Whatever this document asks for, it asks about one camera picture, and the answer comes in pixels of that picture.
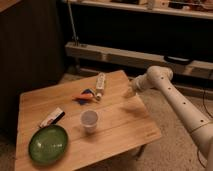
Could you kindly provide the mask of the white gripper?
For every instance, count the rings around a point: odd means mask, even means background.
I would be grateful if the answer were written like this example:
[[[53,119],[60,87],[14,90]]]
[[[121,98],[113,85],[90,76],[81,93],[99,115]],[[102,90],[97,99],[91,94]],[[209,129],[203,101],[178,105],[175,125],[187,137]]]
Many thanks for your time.
[[[136,92],[143,92],[146,90],[146,76],[145,75],[139,75],[136,78],[134,78],[131,82],[132,89],[128,89],[124,93],[125,98],[131,98],[136,95]]]

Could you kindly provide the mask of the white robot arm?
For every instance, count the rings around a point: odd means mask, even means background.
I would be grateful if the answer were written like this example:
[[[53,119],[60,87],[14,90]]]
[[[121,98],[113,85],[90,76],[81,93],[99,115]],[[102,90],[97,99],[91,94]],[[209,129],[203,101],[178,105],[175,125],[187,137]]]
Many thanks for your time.
[[[168,67],[151,66],[146,73],[134,78],[125,98],[135,96],[149,88],[158,89],[168,101],[194,144],[206,158],[205,171],[213,171],[213,120],[206,117],[171,83],[173,71]]]

